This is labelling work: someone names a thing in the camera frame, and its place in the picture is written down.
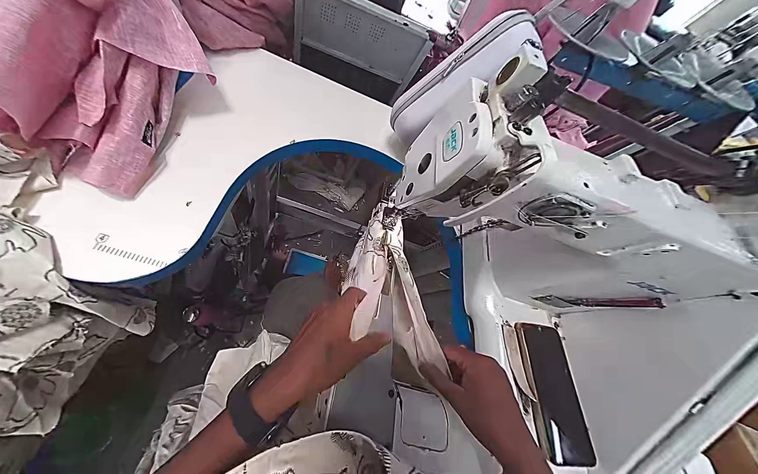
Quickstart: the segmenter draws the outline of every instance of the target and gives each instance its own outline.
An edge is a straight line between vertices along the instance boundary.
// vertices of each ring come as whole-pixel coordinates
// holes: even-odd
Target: garment pile
[[[51,236],[15,218],[14,197],[36,177],[36,150],[14,150],[8,139],[0,134],[0,467],[57,425],[114,341],[148,334],[155,317],[149,299],[76,286],[57,272]]]
[[[155,171],[179,72],[215,83],[199,37],[213,49],[285,50],[292,5],[0,0],[0,133],[44,148],[47,176],[65,167],[132,198]]]

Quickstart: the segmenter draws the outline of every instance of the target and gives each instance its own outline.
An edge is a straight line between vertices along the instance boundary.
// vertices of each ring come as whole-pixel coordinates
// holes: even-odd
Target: pink garment
[[[211,49],[288,52],[284,30],[294,0],[180,0],[180,6],[200,42]]]
[[[0,132],[51,140],[56,170],[82,146],[94,186],[133,197],[151,176],[178,70],[215,80],[172,0],[0,0]]]
[[[616,37],[625,29],[644,33],[651,23],[651,16],[654,14],[657,2],[658,0],[638,0],[632,7],[618,12],[608,25],[607,31]],[[458,24],[458,30],[461,37],[468,39],[487,25],[491,19],[504,12],[523,9],[535,14],[549,3],[550,0],[469,0],[461,22]],[[606,0],[571,0],[566,2],[564,7],[591,14],[605,3]],[[551,59],[558,54],[565,37],[545,20],[537,27],[537,31],[542,39],[543,55],[546,59]],[[555,71],[571,77],[573,80],[570,87],[573,89],[580,82],[580,74],[557,67]],[[589,80],[581,88],[580,94],[591,101],[598,101],[609,89],[610,87],[604,84]],[[557,110],[546,117],[546,125],[558,139],[567,144],[581,149],[591,145],[581,133],[581,130],[587,127],[586,120],[581,116],[569,111]]]

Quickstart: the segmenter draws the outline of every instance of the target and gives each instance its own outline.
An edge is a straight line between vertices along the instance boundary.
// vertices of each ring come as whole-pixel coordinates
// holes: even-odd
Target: hand
[[[443,348],[443,352],[453,380],[431,365],[420,367],[420,372],[499,460],[505,474],[551,472],[499,363],[465,348]]]
[[[250,397],[258,415],[274,421],[300,400],[340,381],[391,341],[384,334],[350,339],[353,312],[364,297],[364,291],[351,287],[311,312],[286,352],[252,387]]]

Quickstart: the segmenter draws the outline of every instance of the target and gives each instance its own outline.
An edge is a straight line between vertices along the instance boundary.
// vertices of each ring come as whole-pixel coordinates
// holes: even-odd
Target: smartphone screen
[[[521,336],[538,403],[540,444],[556,466],[595,466],[595,450],[575,391],[560,334],[553,327],[523,323]]]

